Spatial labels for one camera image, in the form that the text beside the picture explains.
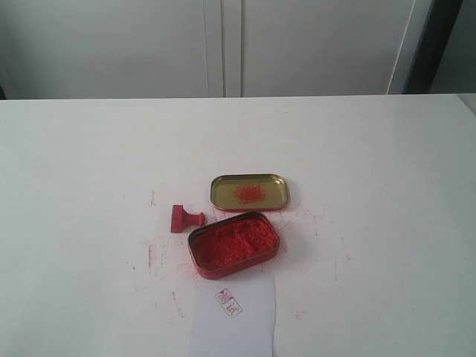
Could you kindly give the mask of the red plastic stamp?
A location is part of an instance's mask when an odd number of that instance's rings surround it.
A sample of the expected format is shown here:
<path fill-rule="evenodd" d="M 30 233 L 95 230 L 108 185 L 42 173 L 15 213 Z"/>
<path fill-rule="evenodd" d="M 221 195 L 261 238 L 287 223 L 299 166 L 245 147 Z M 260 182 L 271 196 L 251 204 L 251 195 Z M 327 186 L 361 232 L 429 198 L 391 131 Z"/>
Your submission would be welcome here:
<path fill-rule="evenodd" d="M 182 205 L 173 205 L 171 214 L 170 231 L 174 234 L 181 233 L 189 226 L 202 227 L 206 223 L 206 217 L 203 213 L 188 213 Z"/>

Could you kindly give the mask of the white cabinet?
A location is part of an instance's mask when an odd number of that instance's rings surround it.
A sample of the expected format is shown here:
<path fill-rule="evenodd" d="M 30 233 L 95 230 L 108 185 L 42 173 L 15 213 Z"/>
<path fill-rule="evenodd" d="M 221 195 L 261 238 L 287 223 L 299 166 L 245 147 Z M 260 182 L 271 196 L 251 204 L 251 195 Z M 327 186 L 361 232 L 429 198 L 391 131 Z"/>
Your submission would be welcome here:
<path fill-rule="evenodd" d="M 430 1 L 3 1 L 10 99 L 400 94 Z"/>

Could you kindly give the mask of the gold tin lid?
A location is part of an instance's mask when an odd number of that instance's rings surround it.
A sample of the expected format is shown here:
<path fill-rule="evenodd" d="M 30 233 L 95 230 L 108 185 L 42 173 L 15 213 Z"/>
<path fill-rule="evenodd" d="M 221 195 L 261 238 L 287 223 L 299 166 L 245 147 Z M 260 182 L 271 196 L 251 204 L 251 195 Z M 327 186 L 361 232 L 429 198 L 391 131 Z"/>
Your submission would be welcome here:
<path fill-rule="evenodd" d="M 289 189 L 274 173 L 222 175 L 210 184 L 210 201 L 227 212 L 280 210 L 289 203 Z"/>

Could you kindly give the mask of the white paper sheet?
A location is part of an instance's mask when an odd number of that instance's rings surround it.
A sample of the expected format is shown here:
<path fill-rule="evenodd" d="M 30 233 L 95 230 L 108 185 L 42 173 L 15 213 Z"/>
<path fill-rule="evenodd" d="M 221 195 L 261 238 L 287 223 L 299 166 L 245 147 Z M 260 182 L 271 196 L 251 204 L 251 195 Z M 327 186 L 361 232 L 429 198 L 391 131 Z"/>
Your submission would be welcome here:
<path fill-rule="evenodd" d="M 272 356 L 276 283 L 272 273 L 203 280 L 197 291 L 190 356 Z"/>

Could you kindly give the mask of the red ink paste tin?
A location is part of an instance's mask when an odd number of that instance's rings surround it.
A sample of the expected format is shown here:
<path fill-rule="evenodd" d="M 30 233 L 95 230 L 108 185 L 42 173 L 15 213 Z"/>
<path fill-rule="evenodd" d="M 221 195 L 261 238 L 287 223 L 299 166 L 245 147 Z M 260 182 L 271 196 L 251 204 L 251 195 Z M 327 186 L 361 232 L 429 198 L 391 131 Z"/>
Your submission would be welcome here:
<path fill-rule="evenodd" d="M 247 212 L 197 228 L 187 238 L 197 273 L 218 280 L 274 258 L 280 238 L 265 215 Z"/>

